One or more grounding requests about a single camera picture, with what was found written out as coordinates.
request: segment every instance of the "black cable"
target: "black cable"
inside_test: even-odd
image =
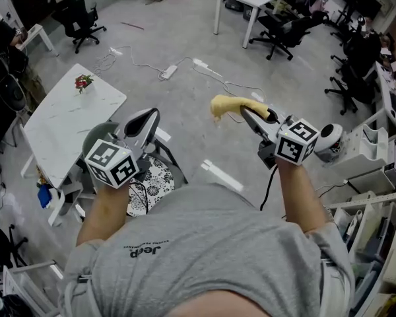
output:
[[[347,185],[347,184],[348,184],[348,182],[342,184],[341,186],[333,186],[333,187],[329,188],[328,190],[326,190],[325,192],[323,192],[320,196],[318,196],[318,198],[320,198],[322,195],[328,193],[328,192],[329,192],[330,190],[332,190],[333,188],[341,188],[341,187],[344,187],[344,186]]]
[[[267,202],[267,198],[269,198],[269,191],[270,191],[270,187],[271,187],[271,182],[273,181],[273,177],[275,176],[276,170],[277,170],[277,164],[276,164],[275,168],[273,169],[273,172],[271,173],[270,180],[269,180],[269,185],[267,186],[267,192],[265,193],[264,201],[263,201],[263,203],[259,206],[259,210],[260,210],[260,211],[263,210],[263,207],[264,207],[264,205],[265,205],[265,202]]]
[[[5,202],[3,200],[4,196],[6,195],[6,188],[5,188],[5,193],[3,194],[3,196],[1,196],[1,206],[0,206],[0,211],[2,210],[2,208],[5,206]]]
[[[144,204],[145,206],[145,213],[148,213],[148,195],[147,195],[147,189],[145,188],[145,186],[140,183],[140,182],[133,182],[131,183],[131,185],[136,185],[136,186],[140,186],[143,189],[143,197],[145,198],[145,203],[143,202],[143,200],[139,197],[139,195],[137,194],[137,192],[135,190],[133,190],[133,188],[131,188],[133,190],[133,192],[135,192],[135,194],[139,197],[139,199],[141,200],[141,202]]]

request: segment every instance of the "concrete floor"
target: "concrete floor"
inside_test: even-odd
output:
[[[368,117],[369,111],[364,105],[360,105],[357,114],[348,112],[341,116],[342,100],[323,92],[330,88],[329,77],[336,68],[330,55],[343,56],[339,41],[329,34],[329,27],[321,25],[311,30],[301,46],[292,49],[295,55],[292,61],[282,52],[276,52],[272,60],[267,61],[265,44],[254,43],[246,50],[242,48],[247,22],[240,13],[222,8],[220,33],[213,34],[216,0],[164,0],[150,5],[146,2],[118,0],[102,9],[98,24],[105,25],[108,31],[98,34],[99,45],[86,43],[78,55],[62,27],[50,34],[60,56],[54,57],[43,44],[30,54],[46,90],[75,63],[93,71],[96,60],[106,55],[109,47],[131,45],[137,63],[160,69],[185,56],[199,58],[227,81],[263,88],[269,104],[281,107],[287,114],[303,117],[319,129],[328,123],[339,123],[349,131]],[[120,24],[121,21],[145,30]],[[257,36],[261,30],[262,26],[256,24],[253,35]],[[132,65],[129,49],[120,49],[120,52],[123,55],[101,75],[127,95],[127,101],[113,120],[123,121],[132,112],[157,107],[161,112],[160,127],[172,136],[168,146],[191,183],[217,181],[201,168],[202,162],[209,159],[243,184],[242,195],[259,206],[270,172],[257,156],[259,139],[246,124],[237,124],[228,116],[218,125],[213,123],[209,102],[224,92],[220,83],[192,70],[190,60],[183,61],[175,75],[162,82],[156,71]],[[232,87],[232,91],[247,97],[252,92],[236,87]],[[36,180],[20,177],[30,151],[20,132],[16,134],[19,146],[7,148],[1,157],[7,193],[0,212],[0,227],[7,230],[7,225],[14,223],[18,234],[28,237],[29,243],[24,247],[28,261],[55,259],[64,267],[81,225],[68,213],[60,227],[49,227],[50,211],[40,207]],[[315,156],[308,159],[306,168],[315,188],[341,181],[323,168]],[[342,201],[353,194],[346,186],[332,190],[323,200],[325,203]],[[284,215],[278,175],[265,210],[275,216]]]

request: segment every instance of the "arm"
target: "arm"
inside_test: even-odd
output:
[[[303,166],[276,159],[288,222],[299,225],[304,233],[324,226],[329,219]]]
[[[11,43],[9,44],[10,46],[16,46],[20,42],[20,38],[18,36],[14,36]]]
[[[77,246],[89,240],[107,240],[118,231],[125,224],[128,202],[129,182],[119,189],[110,186],[100,188],[79,231]]]

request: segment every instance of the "desk leg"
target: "desk leg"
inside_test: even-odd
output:
[[[248,28],[246,30],[244,44],[242,45],[243,48],[248,47],[249,37],[251,36],[252,26],[255,22],[255,19],[257,18],[257,12],[258,12],[258,7],[254,7],[252,9],[251,18],[249,20]]]
[[[40,36],[41,36],[41,39],[42,39],[42,40],[44,41],[44,43],[46,44],[48,50],[51,51],[51,52],[53,52],[53,54],[54,54],[55,56],[59,56],[59,53],[57,52],[57,50],[55,50],[53,44],[51,43],[51,41],[50,41],[48,35],[47,35],[46,32],[45,32],[45,30],[44,30],[44,29],[41,29],[41,31],[40,31],[39,34],[40,34]]]
[[[34,160],[34,154],[31,154],[31,156],[29,156],[29,159],[26,161],[24,167],[20,171],[20,175],[22,176],[22,178],[31,177],[31,175],[27,176],[26,172],[28,171],[28,168],[30,167],[33,160]]]
[[[283,0],[276,0],[275,8],[273,9],[273,14],[276,14],[276,13],[277,13],[277,10],[279,9],[280,3],[281,3],[282,1],[283,1]]]
[[[385,115],[385,109],[384,107],[380,109],[378,112],[376,112],[373,116],[362,122],[359,126],[355,127],[352,131],[354,131],[356,128],[359,128],[361,125],[366,124],[370,125],[371,123],[377,121],[379,118]]]
[[[216,4],[216,16],[214,18],[214,34],[218,34],[218,26],[220,24],[220,13],[221,13],[222,0],[217,0]]]

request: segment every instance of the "black office chair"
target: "black office chair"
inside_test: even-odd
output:
[[[327,12],[321,11],[314,12],[310,17],[299,18],[286,23],[283,23],[279,18],[272,14],[260,17],[258,18],[258,21],[267,28],[267,31],[262,31],[260,35],[266,35],[268,38],[252,38],[249,40],[249,43],[252,44],[254,41],[272,43],[273,47],[266,59],[270,60],[275,48],[279,47],[289,55],[288,60],[290,61],[293,58],[293,55],[287,50],[287,48],[293,48],[300,44],[304,35],[309,34],[307,30],[322,24],[326,17],[328,18]]]
[[[7,266],[9,269],[13,267],[13,263],[11,261],[11,255],[13,255],[13,259],[15,261],[16,267],[20,267],[21,264],[26,266],[25,261],[18,253],[18,249],[26,242],[28,239],[24,237],[18,244],[15,244],[13,241],[12,230],[15,229],[14,225],[9,227],[9,239],[6,234],[0,229],[0,269],[3,269],[4,266]]]
[[[348,107],[352,107],[352,111],[356,113],[358,107],[353,98],[365,104],[372,104],[375,96],[375,90],[380,92],[380,88],[376,83],[377,72],[373,71],[366,79],[358,75],[350,65],[344,65],[342,68],[343,81],[347,88],[335,77],[330,77],[330,81],[336,82],[339,89],[325,89],[324,92],[334,92],[343,96],[343,109],[341,115],[344,115]]]
[[[26,106],[26,91],[19,84],[18,79],[9,73],[9,66],[5,59],[5,53],[0,52],[0,141],[11,147],[17,147],[15,134],[13,144],[3,140],[4,134],[13,123],[18,112]]]
[[[342,67],[351,65],[355,72],[364,77],[371,69],[372,65],[380,57],[381,42],[379,34],[373,32],[367,38],[363,37],[359,31],[352,35],[352,38],[343,46],[343,53],[346,59],[341,59],[335,55],[330,58],[337,59],[342,66],[336,69],[336,73],[342,70]]]
[[[92,33],[100,29],[107,31],[104,26],[92,28],[96,26],[95,22],[98,20],[96,6],[97,4],[94,3],[91,7],[91,12],[88,12],[84,0],[62,0],[56,5],[55,12],[51,15],[53,19],[65,27],[66,35],[74,38],[74,44],[79,40],[75,49],[76,54],[79,53],[79,47],[87,38],[94,39],[96,44],[100,43],[99,39],[93,36]],[[75,30],[74,23],[78,24],[79,29]]]

